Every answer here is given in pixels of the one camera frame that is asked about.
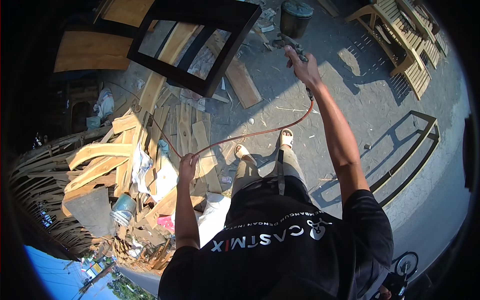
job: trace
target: orange air hose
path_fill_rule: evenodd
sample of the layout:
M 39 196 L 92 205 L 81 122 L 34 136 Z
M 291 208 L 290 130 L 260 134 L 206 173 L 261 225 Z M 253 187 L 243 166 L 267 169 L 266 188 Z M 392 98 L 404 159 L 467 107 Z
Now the orange air hose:
M 205 150 L 208 150 L 214 146 L 217 146 L 217 145 L 220 145 L 220 144 L 223 144 L 223 143 L 226 143 L 226 142 L 230 142 L 230 141 L 234 141 L 234 140 L 237 140 L 237 139 L 241 139 L 241 138 L 244 138 L 244 137 L 249 137 L 249 136 L 254 136 L 254 135 L 259 135 L 259 134 L 265 134 L 265 133 L 270 133 L 270 132 L 275 132 L 275 131 L 279 131 L 279 130 L 283 130 L 285 128 L 288 128 L 288 127 L 291 127 L 295 124 L 298 124 L 300 122 L 302 122 L 307 116 L 308 114 L 310 114 L 310 112 L 312 111 L 313 109 L 313 98 L 312 100 L 310 101 L 310 107 L 308 108 L 307 112 L 305 113 L 305 115 L 303 117 L 301 117 L 300 119 L 296 120 L 295 122 L 289 124 L 289 125 L 285 125 L 285 126 L 282 126 L 282 127 L 278 127 L 278 128 L 275 128 L 275 129 L 270 129 L 270 130 L 265 130 L 265 131 L 260 131 L 260 132 L 255 132 L 255 133 L 249 133 L 249 134 L 244 134 L 244 135 L 239 135 L 239 136 L 236 136 L 236 137 L 232 137 L 232 138 L 229 138 L 229 139 L 226 139 L 226 140 L 223 140 L 223 141 L 220 141 L 218 143 L 215 143 L 215 144 L 212 144 L 200 151 L 198 151 L 197 153 L 194 154 L 195 155 L 199 155 L 201 152 L 205 151 Z M 175 152 L 175 154 L 181 158 L 181 155 L 177 152 L 177 150 L 175 150 L 175 148 L 173 147 L 172 143 L 168 140 L 167 136 L 163 133 L 162 129 L 160 128 L 160 126 L 157 124 L 157 122 L 155 121 L 155 119 L 153 119 L 153 122 L 155 123 L 155 125 L 158 127 L 158 129 L 160 129 L 160 132 L 162 133 L 162 138 L 164 138 L 167 143 L 170 145 L 170 148 L 172 148 L 173 152 Z

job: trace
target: right hand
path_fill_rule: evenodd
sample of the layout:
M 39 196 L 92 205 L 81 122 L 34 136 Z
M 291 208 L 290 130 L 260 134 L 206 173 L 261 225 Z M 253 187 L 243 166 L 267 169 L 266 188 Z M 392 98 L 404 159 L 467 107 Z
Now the right hand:
M 198 155 L 194 156 L 192 153 L 188 153 L 181 158 L 179 168 L 179 183 L 185 182 L 187 184 L 190 184 L 190 181 L 192 181 L 193 177 L 195 176 L 195 169 L 198 158 Z
M 285 57 L 290 60 L 287 62 L 287 68 L 293 66 L 295 75 L 300 79 L 309 89 L 321 84 L 322 79 L 318 72 L 317 60 L 311 53 L 305 54 L 308 62 L 301 61 L 295 49 L 291 46 L 285 46 Z

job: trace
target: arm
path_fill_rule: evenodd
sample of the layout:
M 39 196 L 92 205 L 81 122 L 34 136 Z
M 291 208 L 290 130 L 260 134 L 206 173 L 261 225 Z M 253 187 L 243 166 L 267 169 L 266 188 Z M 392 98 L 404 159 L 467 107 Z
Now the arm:
M 190 182 L 195 175 L 198 156 L 188 153 L 180 161 L 180 178 L 177 184 L 177 206 L 175 208 L 175 236 L 177 249 L 192 246 L 200 249 L 197 219 L 190 199 Z
M 317 101 L 324 122 L 328 153 L 340 182 L 344 206 L 355 191 L 370 190 L 361 169 L 357 142 L 347 120 L 320 78 L 315 57 L 307 53 L 305 57 L 309 61 L 303 62 L 292 47 L 285 47 L 285 52 L 285 56 L 290 58 L 287 67 L 293 66 L 296 76 L 311 89 Z

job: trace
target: black t-shirt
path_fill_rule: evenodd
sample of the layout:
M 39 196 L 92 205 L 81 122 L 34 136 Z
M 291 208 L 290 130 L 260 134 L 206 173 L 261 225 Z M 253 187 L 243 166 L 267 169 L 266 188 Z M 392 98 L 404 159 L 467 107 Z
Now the black t-shirt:
M 235 194 L 221 232 L 176 250 L 159 299 L 362 299 L 377 289 L 393 239 L 373 194 L 354 192 L 340 220 L 305 201 L 298 179 L 285 181 L 283 196 L 276 178 Z

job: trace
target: motorcycle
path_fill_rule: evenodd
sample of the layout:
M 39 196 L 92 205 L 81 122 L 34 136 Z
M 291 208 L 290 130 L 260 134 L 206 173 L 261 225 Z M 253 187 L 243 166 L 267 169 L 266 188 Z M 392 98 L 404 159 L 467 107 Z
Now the motorcycle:
M 403 300 L 405 298 L 403 294 L 407 289 L 408 280 L 417 272 L 418 263 L 418 255 L 411 251 L 405 252 L 392 261 L 392 264 L 395 264 L 394 271 L 388 273 L 382 283 L 392 293 L 391 300 Z

